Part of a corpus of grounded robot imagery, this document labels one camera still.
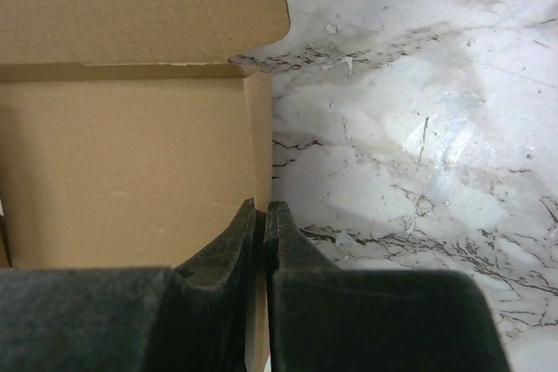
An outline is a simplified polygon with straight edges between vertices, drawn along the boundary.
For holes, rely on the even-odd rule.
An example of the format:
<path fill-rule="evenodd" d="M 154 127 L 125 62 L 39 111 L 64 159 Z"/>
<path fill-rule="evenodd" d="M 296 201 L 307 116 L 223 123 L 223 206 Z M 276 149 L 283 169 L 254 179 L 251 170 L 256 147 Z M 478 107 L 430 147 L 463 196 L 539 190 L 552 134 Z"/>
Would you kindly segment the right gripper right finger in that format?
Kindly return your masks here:
<path fill-rule="evenodd" d="M 342 269 L 281 201 L 263 249 L 274 371 L 509 370 L 485 297 L 462 273 Z"/>

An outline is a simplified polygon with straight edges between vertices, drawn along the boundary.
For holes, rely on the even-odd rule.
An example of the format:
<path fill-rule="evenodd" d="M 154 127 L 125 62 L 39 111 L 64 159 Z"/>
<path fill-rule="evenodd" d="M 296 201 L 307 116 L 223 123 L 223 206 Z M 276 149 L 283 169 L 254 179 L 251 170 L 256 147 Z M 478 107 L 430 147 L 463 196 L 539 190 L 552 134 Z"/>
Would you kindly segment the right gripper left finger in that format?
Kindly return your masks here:
<path fill-rule="evenodd" d="M 256 210 L 175 268 L 1 273 L 4 371 L 243 371 Z"/>

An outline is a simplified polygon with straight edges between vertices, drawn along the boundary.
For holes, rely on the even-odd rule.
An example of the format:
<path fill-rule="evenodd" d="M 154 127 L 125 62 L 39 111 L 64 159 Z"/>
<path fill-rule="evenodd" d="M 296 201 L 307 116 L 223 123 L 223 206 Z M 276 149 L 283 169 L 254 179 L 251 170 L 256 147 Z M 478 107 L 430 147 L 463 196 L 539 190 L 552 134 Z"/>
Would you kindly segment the cardboard box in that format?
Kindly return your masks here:
<path fill-rule="evenodd" d="M 243 371 L 269 354 L 260 253 L 286 0 L 1 0 L 1 273 L 175 268 L 252 200 Z"/>

